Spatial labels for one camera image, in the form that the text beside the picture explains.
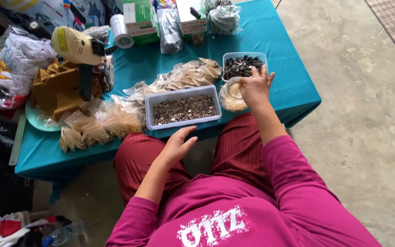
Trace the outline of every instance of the glass jar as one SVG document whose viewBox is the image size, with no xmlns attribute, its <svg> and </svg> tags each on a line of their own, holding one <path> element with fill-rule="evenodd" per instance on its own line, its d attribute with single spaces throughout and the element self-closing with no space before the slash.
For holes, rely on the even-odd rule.
<svg viewBox="0 0 395 247">
<path fill-rule="evenodd" d="M 248 108 L 243 101 L 240 84 L 237 83 L 240 78 L 239 76 L 231 78 L 219 92 L 219 101 L 223 109 L 232 113 L 242 112 Z"/>
</svg>

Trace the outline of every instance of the woman's left hand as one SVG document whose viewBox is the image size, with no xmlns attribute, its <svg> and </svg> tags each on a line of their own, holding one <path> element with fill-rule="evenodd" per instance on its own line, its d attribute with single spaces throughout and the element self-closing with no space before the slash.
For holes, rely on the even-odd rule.
<svg viewBox="0 0 395 247">
<path fill-rule="evenodd" d="M 165 161 L 170 166 L 184 158 L 198 138 L 196 136 L 192 137 L 185 143 L 184 139 L 195 129 L 196 126 L 190 126 L 176 131 L 167 141 L 167 144 L 159 154 L 158 158 Z"/>
</svg>

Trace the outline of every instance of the woman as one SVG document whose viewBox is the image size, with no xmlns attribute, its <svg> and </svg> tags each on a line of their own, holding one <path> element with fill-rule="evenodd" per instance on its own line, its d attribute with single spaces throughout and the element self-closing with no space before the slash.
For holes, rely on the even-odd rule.
<svg viewBox="0 0 395 247">
<path fill-rule="evenodd" d="M 274 73 L 242 78 L 251 109 L 217 140 L 211 176 L 181 159 L 197 141 L 185 127 L 164 144 L 130 134 L 114 165 L 125 204 L 106 242 L 119 246 L 380 246 L 326 187 L 269 103 Z"/>
</svg>

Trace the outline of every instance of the plastic container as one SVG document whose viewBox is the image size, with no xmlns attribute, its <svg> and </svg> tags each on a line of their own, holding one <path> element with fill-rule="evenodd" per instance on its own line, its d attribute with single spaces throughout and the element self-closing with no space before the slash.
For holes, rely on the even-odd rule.
<svg viewBox="0 0 395 247">
<path fill-rule="evenodd" d="M 164 100 L 176 100 L 178 98 L 188 98 L 188 97 L 198 97 L 201 94 L 212 94 L 214 98 L 214 107 L 216 109 L 216 115 L 208 116 L 198 119 L 192 119 L 187 121 L 180 121 L 175 123 L 166 123 L 163 125 L 154 125 L 154 113 L 153 113 L 153 105 L 156 103 L 160 103 Z M 147 129 L 149 130 L 161 130 L 172 127 L 180 127 L 186 125 L 193 125 L 197 123 L 204 123 L 210 121 L 216 121 L 222 118 L 222 110 L 220 109 L 219 101 L 217 100 L 217 90 L 214 85 L 203 86 L 203 87 L 193 87 L 187 89 L 179 89 L 166 93 L 157 93 L 157 94 L 149 94 L 146 96 L 146 120 L 147 120 Z"/>
<path fill-rule="evenodd" d="M 86 224 L 82 221 L 73 222 L 68 226 L 54 230 L 48 237 L 42 239 L 42 246 L 61 246 L 69 239 L 86 232 Z"/>
<path fill-rule="evenodd" d="M 243 57 L 244 55 L 248 55 L 250 57 L 260 57 L 260 60 L 263 61 L 263 63 L 268 67 L 268 59 L 266 58 L 266 55 L 261 52 L 230 52 L 230 53 L 225 53 L 223 55 L 223 73 L 222 73 L 222 80 L 223 83 L 227 83 L 228 81 L 223 78 L 223 75 L 225 74 L 225 61 L 229 58 L 236 59 L 237 57 Z"/>
<path fill-rule="evenodd" d="M 237 84 L 240 78 L 239 76 L 231 78 L 222 86 L 219 92 L 220 105 L 223 109 L 232 113 L 242 112 L 248 108 Z"/>
</svg>

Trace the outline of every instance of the teal plate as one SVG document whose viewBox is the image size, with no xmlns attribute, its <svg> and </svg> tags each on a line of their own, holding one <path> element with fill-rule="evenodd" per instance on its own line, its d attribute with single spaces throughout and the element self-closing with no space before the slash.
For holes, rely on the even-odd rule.
<svg viewBox="0 0 395 247">
<path fill-rule="evenodd" d="M 30 122 L 30 124 L 35 127 L 36 129 L 43 131 L 43 132 L 57 132 L 60 131 L 60 126 L 56 127 L 50 127 L 48 128 L 45 125 L 45 121 L 40 121 L 38 116 L 39 116 L 39 107 L 36 106 L 35 109 L 32 109 L 30 107 L 30 99 L 27 100 L 27 103 L 25 104 L 25 116 L 27 116 L 27 120 Z"/>
</svg>

